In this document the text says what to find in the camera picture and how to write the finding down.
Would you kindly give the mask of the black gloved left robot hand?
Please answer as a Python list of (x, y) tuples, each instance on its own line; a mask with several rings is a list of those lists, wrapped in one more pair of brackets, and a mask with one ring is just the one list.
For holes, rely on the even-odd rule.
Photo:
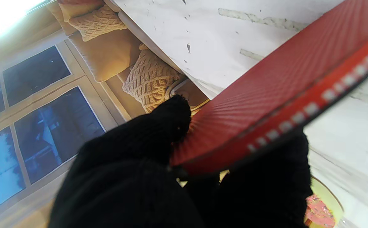
[(299, 131), (256, 161), (182, 187), (168, 171), (189, 130), (175, 95), (78, 151), (56, 196), (49, 228), (305, 228), (313, 195), (308, 140)]

